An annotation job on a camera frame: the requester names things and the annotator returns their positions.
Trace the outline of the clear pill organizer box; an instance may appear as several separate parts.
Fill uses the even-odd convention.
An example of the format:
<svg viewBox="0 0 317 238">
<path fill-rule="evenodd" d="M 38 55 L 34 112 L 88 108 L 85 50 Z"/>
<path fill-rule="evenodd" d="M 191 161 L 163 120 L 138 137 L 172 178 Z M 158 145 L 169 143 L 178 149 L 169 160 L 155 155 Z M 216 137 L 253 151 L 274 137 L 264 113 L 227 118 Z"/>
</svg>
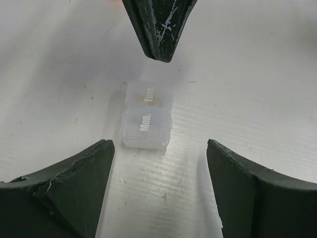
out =
<svg viewBox="0 0 317 238">
<path fill-rule="evenodd" d="M 172 129 L 173 89 L 163 69 L 148 66 L 127 86 L 121 135 L 126 147 L 164 150 Z"/>
</svg>

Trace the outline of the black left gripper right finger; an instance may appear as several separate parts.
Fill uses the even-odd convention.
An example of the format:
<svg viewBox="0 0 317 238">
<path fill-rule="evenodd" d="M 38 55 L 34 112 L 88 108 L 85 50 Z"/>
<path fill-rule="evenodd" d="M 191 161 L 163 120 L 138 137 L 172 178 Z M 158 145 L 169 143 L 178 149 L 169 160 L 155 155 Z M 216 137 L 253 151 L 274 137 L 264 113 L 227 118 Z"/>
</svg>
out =
<svg viewBox="0 0 317 238">
<path fill-rule="evenodd" d="M 315 238 L 317 185 L 264 167 L 210 139 L 207 161 L 225 238 Z"/>
</svg>

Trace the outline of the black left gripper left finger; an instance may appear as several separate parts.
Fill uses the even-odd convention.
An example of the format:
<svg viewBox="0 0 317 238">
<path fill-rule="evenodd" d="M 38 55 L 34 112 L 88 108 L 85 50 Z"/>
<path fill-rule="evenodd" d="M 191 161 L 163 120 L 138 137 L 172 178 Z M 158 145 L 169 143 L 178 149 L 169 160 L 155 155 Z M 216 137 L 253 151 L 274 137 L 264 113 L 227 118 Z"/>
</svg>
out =
<svg viewBox="0 0 317 238">
<path fill-rule="evenodd" d="M 3 238 L 93 238 L 114 158 L 112 140 L 0 184 Z"/>
</svg>

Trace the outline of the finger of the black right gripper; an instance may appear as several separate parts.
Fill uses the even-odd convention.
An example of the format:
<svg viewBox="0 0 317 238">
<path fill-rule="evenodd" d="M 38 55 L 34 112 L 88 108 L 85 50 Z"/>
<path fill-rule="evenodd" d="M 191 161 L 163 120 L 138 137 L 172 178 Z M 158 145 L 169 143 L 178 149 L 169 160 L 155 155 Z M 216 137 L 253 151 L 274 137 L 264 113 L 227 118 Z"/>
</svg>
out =
<svg viewBox="0 0 317 238">
<path fill-rule="evenodd" d="M 170 62 L 195 0 L 135 0 L 155 60 Z"/>
<path fill-rule="evenodd" d="M 145 56 L 154 60 L 155 57 L 151 51 L 150 42 L 146 36 L 146 32 L 143 25 L 144 22 L 140 16 L 136 2 L 134 0 L 123 0 L 122 2 Z"/>
</svg>

